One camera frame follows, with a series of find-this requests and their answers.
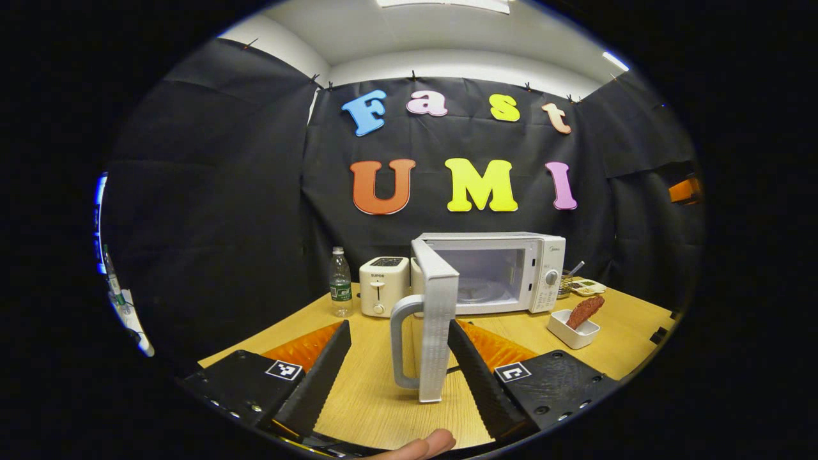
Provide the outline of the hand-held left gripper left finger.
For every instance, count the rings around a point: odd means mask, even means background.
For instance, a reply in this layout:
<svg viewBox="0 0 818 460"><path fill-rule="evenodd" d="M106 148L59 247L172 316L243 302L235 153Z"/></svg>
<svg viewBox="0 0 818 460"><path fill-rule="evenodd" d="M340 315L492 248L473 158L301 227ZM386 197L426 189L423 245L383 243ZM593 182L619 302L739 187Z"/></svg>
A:
<svg viewBox="0 0 818 460"><path fill-rule="evenodd" d="M248 429L303 441L350 348L350 321L336 321L262 355L237 349L179 383Z"/></svg>

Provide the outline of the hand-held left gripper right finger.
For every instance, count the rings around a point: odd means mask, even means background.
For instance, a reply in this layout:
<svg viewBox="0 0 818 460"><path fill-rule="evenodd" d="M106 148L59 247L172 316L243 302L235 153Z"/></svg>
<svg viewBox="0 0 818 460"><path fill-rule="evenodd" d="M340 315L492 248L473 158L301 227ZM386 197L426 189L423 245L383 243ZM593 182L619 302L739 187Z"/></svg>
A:
<svg viewBox="0 0 818 460"><path fill-rule="evenodd" d="M567 351L537 355L467 321L450 321L448 346L483 425L499 443L550 430L620 385Z"/></svg>

